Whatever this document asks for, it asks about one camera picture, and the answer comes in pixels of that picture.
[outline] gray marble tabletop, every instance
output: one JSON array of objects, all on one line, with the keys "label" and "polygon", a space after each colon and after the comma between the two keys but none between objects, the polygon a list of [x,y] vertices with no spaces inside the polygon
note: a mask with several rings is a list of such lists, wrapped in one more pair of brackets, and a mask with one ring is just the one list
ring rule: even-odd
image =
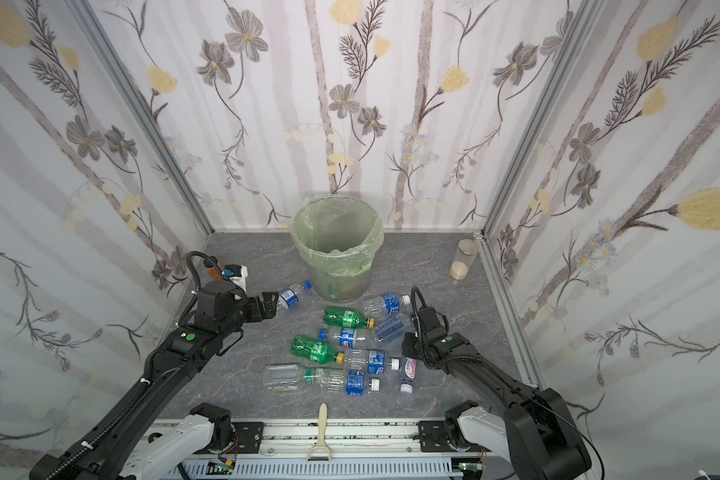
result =
[{"label": "gray marble tabletop", "polygon": [[[451,279],[448,269],[456,245],[468,234],[385,234],[372,268],[372,282],[361,299],[384,293],[410,291],[418,286],[427,303],[444,313],[451,331],[460,332],[477,349],[511,375],[518,368],[510,351],[488,279],[478,259],[459,282]],[[206,252],[222,264],[243,264],[249,268],[247,282],[251,294],[306,280],[306,267],[290,235],[214,234]],[[201,272],[203,282],[210,278]],[[185,293],[181,306],[186,304]],[[398,373],[385,374],[379,392],[347,396],[344,392],[327,393],[318,386],[307,386],[293,393],[276,394],[262,386],[262,373],[268,365],[308,360],[291,355],[294,335],[315,336],[322,325],[322,309],[328,302],[314,296],[274,319],[247,324],[245,337],[224,357],[215,358],[187,384],[163,410],[162,418],[182,418],[202,402],[228,408],[233,418],[314,418],[321,402],[326,401],[333,418],[357,417],[435,417],[465,400],[480,398],[465,384],[442,371],[421,368],[413,395],[405,398],[399,391]],[[235,336],[227,339],[229,345]],[[399,355],[400,346],[388,354]]]}]

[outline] green trash bag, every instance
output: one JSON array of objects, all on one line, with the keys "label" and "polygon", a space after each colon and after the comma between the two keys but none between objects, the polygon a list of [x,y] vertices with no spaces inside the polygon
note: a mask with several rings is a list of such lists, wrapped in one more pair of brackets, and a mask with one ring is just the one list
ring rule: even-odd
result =
[{"label": "green trash bag", "polygon": [[317,294],[346,302],[365,292],[384,243],[382,219],[370,205],[345,195],[307,199],[289,229]]}]

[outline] glass jar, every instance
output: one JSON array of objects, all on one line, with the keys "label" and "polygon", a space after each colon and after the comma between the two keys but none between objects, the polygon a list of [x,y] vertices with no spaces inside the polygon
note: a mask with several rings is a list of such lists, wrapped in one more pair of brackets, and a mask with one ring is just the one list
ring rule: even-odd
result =
[{"label": "glass jar", "polygon": [[461,280],[467,276],[469,267],[477,258],[479,250],[478,242],[472,239],[465,238],[459,241],[454,261],[451,263],[451,277],[454,280]]}]

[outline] transparent trash can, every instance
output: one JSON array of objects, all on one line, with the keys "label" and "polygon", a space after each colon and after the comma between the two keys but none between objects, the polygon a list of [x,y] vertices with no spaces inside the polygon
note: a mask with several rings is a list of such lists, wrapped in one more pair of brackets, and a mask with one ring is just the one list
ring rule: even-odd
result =
[{"label": "transparent trash can", "polygon": [[345,195],[307,199],[289,229],[318,295],[348,302],[365,292],[384,243],[382,219],[370,205]]}]

